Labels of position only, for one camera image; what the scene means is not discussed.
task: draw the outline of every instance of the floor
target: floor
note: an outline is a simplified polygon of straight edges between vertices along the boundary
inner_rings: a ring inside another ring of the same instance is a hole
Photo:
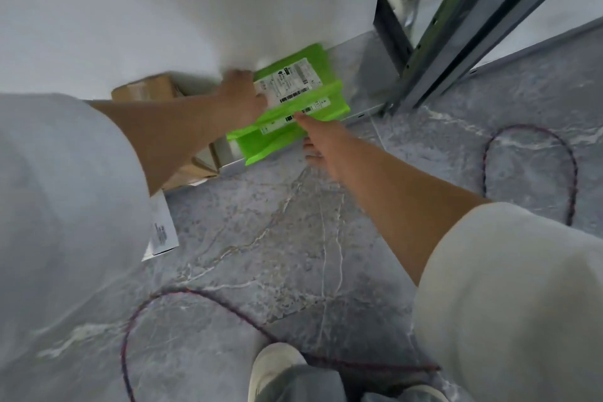
[[[413,114],[365,120],[359,137],[433,175],[478,190],[481,150],[509,123],[547,126],[575,150],[575,226],[603,237],[603,30],[466,80]],[[563,220],[570,166],[540,135],[493,147],[492,195]],[[125,401],[124,321],[164,285],[210,289],[297,347],[378,363],[425,363],[412,340],[415,288],[351,195],[305,166],[299,146],[233,177],[168,197],[181,247],[99,291],[0,373],[0,399]],[[220,307],[178,295],[153,304],[132,334],[128,363],[144,402],[244,401],[265,345]],[[468,396],[442,375],[425,379],[451,400]]]

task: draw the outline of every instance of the wire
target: wire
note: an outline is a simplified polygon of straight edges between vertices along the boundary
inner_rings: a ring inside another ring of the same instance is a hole
[[[566,213],[566,224],[571,226],[573,224],[573,217],[576,214],[576,200],[578,198],[578,163],[576,162],[576,157],[573,155],[572,148],[568,145],[565,140],[563,140],[559,135],[555,132],[551,131],[547,128],[541,128],[539,126],[535,126],[533,124],[511,124],[510,126],[505,126],[498,131],[494,132],[492,137],[487,141],[486,146],[484,147],[484,157],[482,158],[482,196],[487,197],[487,189],[486,189],[486,160],[488,159],[488,151],[490,150],[490,146],[492,142],[498,137],[501,136],[503,132],[513,131],[515,129],[525,129],[532,132],[540,132],[550,135],[554,139],[556,139],[562,147],[565,148],[565,151],[568,153],[570,161],[572,162],[573,167],[573,178],[572,185],[569,190],[569,200],[568,200],[568,211]]]
[[[576,210],[576,198],[578,194],[578,164],[573,155],[572,149],[569,145],[557,134],[554,132],[540,128],[538,126],[533,126],[531,124],[512,124],[510,126],[506,126],[504,128],[499,129],[492,135],[492,137],[486,143],[484,148],[484,157],[482,159],[482,195],[486,197],[487,189],[486,189],[486,160],[488,158],[488,151],[490,150],[490,146],[492,142],[498,138],[503,132],[510,131],[512,129],[528,129],[535,132],[541,132],[548,134],[554,137],[561,145],[566,149],[569,154],[569,157],[572,161],[573,165],[573,181],[570,189],[570,198],[569,198],[569,207],[567,213],[566,224],[568,226],[572,225],[573,217]],[[263,326],[255,322],[253,318],[245,314],[244,312],[237,309],[237,307],[232,306],[228,301],[220,299],[215,295],[212,291],[204,291],[203,289],[191,289],[187,287],[177,287],[177,286],[168,286],[162,288],[159,291],[152,293],[147,300],[141,303],[138,308],[134,311],[130,319],[126,323],[124,338],[121,343],[121,352],[120,352],[120,360],[121,360],[121,373],[124,379],[125,390],[128,393],[128,398],[130,402],[136,402],[136,398],[134,397],[134,391],[132,390],[132,384],[130,383],[130,373],[128,371],[128,363],[127,363],[127,353],[128,353],[128,339],[130,338],[130,333],[132,329],[136,325],[136,320],[140,316],[140,314],[146,310],[154,301],[160,299],[165,296],[170,296],[173,294],[191,294],[197,295],[204,299],[210,300],[222,308],[228,310],[230,313],[235,314],[241,319],[243,322],[252,326],[255,330],[260,332],[264,337],[266,337],[271,343],[280,342],[273,333],[266,330]],[[364,362],[353,362],[353,361],[345,361],[341,359],[332,359],[324,356],[317,356],[311,353],[302,353],[304,358],[307,361],[317,363],[319,365],[325,367],[332,368],[350,368],[350,369],[358,369],[365,371],[383,371],[383,372],[403,372],[403,373],[419,373],[419,372],[438,372],[441,370],[440,366],[437,364],[426,364],[426,365],[391,365],[391,364],[372,364],[372,363],[364,363]]]

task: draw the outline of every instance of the shoe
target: shoe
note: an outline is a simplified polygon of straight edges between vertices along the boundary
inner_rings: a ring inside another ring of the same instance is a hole
[[[289,367],[304,364],[306,360],[293,346],[282,343],[268,345],[253,363],[247,401],[254,402],[260,391]]]
[[[403,402],[405,402],[405,401],[410,402],[412,400],[422,400],[422,401],[428,400],[429,402],[450,402],[448,400],[448,398],[444,395],[443,392],[438,391],[437,389],[433,388],[432,386],[428,386],[426,384],[418,384],[417,386],[411,386],[406,391],[404,391],[398,399]]]

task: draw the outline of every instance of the person's left hand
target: person's left hand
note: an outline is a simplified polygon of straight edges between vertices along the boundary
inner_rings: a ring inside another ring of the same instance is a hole
[[[258,94],[253,86],[253,72],[230,70],[225,73],[222,84],[216,89],[225,118],[229,122],[229,132],[242,129],[256,122],[266,110],[266,96]]]

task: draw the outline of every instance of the white label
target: white label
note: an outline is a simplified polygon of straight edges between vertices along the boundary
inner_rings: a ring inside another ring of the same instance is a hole
[[[327,98],[320,99],[320,100],[314,102],[312,105],[309,105],[306,108],[304,108],[303,110],[301,110],[301,112],[311,115],[316,110],[320,110],[321,108],[328,107],[329,105],[331,105],[330,100],[328,100]],[[274,132],[277,129],[283,128],[287,124],[291,124],[292,122],[293,122],[293,115],[289,115],[287,117],[278,119],[276,121],[272,121],[271,123],[268,123],[265,126],[262,126],[260,128],[260,130],[265,135],[267,133]]]
[[[318,89],[323,82],[304,57],[254,83],[256,91],[266,95],[268,108],[295,99],[297,96]]]
[[[174,227],[174,221],[172,221],[170,209],[168,208],[168,203],[165,201],[165,195],[162,190],[159,190],[157,194],[151,197],[151,218],[153,220],[151,240],[142,258],[143,261],[174,249],[180,244],[176,228]]]

